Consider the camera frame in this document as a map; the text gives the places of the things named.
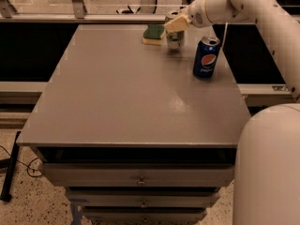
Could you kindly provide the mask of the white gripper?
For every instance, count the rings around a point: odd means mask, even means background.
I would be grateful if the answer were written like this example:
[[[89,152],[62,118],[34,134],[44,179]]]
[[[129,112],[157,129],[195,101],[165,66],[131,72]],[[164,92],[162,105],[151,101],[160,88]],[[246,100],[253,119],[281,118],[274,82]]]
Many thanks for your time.
[[[206,12],[207,0],[195,0],[189,6],[180,7],[180,13],[187,15],[172,16],[165,24],[165,30],[168,33],[181,32],[188,29],[192,23],[195,27],[202,28],[210,26]]]

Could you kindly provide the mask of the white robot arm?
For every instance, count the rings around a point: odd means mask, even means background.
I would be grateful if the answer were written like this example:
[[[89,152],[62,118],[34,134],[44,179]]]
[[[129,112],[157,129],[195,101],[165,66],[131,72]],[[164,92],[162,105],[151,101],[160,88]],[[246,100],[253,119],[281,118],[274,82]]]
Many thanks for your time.
[[[292,97],[300,96],[300,23],[277,0],[195,0],[168,32],[250,20]],[[280,104],[248,120],[235,161],[232,225],[300,225],[300,104]]]

